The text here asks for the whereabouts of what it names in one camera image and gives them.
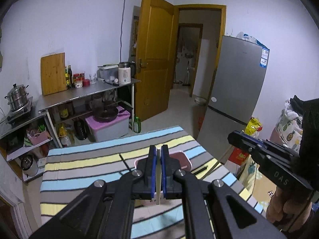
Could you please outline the right hand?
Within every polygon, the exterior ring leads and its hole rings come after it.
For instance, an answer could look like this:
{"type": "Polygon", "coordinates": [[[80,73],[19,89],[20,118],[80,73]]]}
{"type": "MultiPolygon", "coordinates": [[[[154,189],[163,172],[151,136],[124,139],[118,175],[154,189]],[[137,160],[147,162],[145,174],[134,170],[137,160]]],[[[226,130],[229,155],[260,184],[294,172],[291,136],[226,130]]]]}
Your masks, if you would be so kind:
{"type": "Polygon", "coordinates": [[[267,208],[266,219],[271,223],[280,222],[285,214],[292,215],[292,220],[287,223],[284,230],[287,232],[298,231],[306,224],[312,214],[312,202],[294,199],[292,195],[276,187],[267,208]]]}

